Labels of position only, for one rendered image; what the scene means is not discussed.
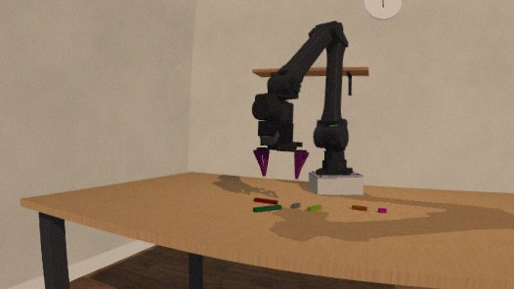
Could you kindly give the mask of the orange rod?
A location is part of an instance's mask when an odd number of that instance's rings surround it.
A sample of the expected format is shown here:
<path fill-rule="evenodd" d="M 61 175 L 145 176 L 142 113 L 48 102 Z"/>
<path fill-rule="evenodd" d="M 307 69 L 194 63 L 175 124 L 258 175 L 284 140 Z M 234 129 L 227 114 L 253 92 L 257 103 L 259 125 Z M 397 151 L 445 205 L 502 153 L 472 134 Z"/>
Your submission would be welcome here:
<path fill-rule="evenodd" d="M 365 206 L 352 205 L 352 209 L 353 210 L 367 211 L 367 207 L 365 207 Z"/>

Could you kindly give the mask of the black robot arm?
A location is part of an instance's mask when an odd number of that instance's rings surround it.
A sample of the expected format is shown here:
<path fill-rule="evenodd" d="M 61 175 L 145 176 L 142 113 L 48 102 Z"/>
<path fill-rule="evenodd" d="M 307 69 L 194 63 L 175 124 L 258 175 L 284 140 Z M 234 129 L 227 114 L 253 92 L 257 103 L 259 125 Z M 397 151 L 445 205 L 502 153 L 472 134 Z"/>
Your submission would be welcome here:
<path fill-rule="evenodd" d="M 343 57 L 348 40 L 342 23 L 337 21 L 318 24 L 308 34 L 310 38 L 291 60 L 269 78 L 268 93 L 255 96 L 252 114 L 265 120 L 258 121 L 258 136 L 263 145 L 293 142 L 293 123 L 281 122 L 293 122 L 293 103 L 284 100 L 299 99 L 305 74 L 326 48 L 324 108 L 314 131 L 315 146 L 326 150 L 316 175 L 351 175 L 353 168 L 346 169 L 344 155 L 349 141 L 348 121 L 341 117 Z"/>

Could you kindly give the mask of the red rod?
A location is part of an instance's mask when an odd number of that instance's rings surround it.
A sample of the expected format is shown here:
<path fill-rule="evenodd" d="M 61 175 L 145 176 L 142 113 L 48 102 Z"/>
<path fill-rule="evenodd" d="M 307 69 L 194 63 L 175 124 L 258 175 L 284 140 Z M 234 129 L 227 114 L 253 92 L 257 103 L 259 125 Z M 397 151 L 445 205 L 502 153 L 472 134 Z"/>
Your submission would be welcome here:
<path fill-rule="evenodd" d="M 264 198 L 254 198 L 254 202 L 268 203 L 268 204 L 278 204 L 277 200 L 264 199 Z"/>

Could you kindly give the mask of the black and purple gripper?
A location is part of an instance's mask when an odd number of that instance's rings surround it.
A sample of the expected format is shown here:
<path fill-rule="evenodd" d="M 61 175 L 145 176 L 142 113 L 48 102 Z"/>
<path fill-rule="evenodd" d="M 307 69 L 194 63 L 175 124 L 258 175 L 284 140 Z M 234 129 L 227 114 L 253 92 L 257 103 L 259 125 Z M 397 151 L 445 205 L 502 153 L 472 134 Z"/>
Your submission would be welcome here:
<path fill-rule="evenodd" d="M 257 147 L 257 150 L 253 150 L 253 153 L 260 165 L 262 175 L 266 176 L 266 173 L 267 173 L 270 150 L 290 151 L 290 152 L 294 152 L 295 180 L 297 180 L 299 178 L 301 169 L 309 155 L 309 152 L 307 152 L 307 150 L 301 150 L 301 149 L 296 150 L 297 146 L 302 147 L 302 144 L 303 143 L 297 143 L 297 142 L 276 142 L 275 144 L 267 145 L 267 147 Z M 262 159 L 262 155 L 263 155 L 263 159 Z M 263 163 L 264 163 L 264 165 L 263 165 Z M 299 170 L 299 172 L 298 172 L 298 170 Z"/>

